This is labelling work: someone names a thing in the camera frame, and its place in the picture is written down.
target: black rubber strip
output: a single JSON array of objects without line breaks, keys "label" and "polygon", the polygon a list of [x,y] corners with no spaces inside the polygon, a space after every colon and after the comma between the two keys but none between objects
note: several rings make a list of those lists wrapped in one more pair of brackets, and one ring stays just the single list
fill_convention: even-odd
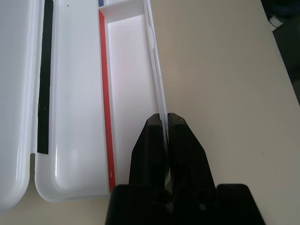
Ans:
[{"label": "black rubber strip", "polygon": [[48,154],[53,0],[45,0],[38,99],[37,152]]}]

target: open case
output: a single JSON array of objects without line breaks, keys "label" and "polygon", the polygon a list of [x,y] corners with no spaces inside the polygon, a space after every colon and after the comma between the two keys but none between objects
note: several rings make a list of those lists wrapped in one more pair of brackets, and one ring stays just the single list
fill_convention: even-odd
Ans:
[{"label": "open case", "polygon": [[5,0],[0,26],[0,210],[23,197],[31,153],[49,202],[126,184],[145,121],[167,132],[150,0]]}]

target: case lid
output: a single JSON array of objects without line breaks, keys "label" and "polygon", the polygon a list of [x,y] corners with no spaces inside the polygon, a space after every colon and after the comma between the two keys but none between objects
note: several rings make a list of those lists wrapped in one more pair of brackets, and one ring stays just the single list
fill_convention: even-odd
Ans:
[{"label": "case lid", "polygon": [[35,3],[0,4],[0,210],[19,202],[29,182],[40,13]]},{"label": "case lid", "polygon": [[37,153],[45,1],[0,3],[0,210],[23,197],[31,153],[44,199],[109,193],[95,0],[54,1],[50,151]]}]

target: beige table surface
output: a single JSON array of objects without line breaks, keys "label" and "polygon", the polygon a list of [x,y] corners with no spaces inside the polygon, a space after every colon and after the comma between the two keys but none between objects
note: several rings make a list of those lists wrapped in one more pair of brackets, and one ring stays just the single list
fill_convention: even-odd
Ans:
[{"label": "beige table surface", "polygon": [[[267,224],[300,224],[300,108],[260,1],[152,0],[152,10],[167,109],[206,149],[215,183],[247,184]],[[0,224],[103,224],[107,206],[48,203],[31,176]]]}]

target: white compartment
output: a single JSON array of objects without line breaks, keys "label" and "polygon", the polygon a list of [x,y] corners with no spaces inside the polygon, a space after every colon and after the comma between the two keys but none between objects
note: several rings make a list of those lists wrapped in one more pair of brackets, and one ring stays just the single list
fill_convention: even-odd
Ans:
[{"label": "white compartment", "polygon": [[25,193],[30,153],[36,154],[35,182],[45,200],[109,194],[114,175],[107,163],[99,10],[117,184],[128,183],[131,151],[146,119],[160,112],[166,124],[150,1],[110,1],[98,9],[97,0],[54,0],[47,155],[37,153],[44,0],[1,2],[0,210]]},{"label": "white compartment", "polygon": [[106,22],[118,184],[128,183],[132,149],[145,121],[159,112],[144,9],[140,0],[100,8]]}]

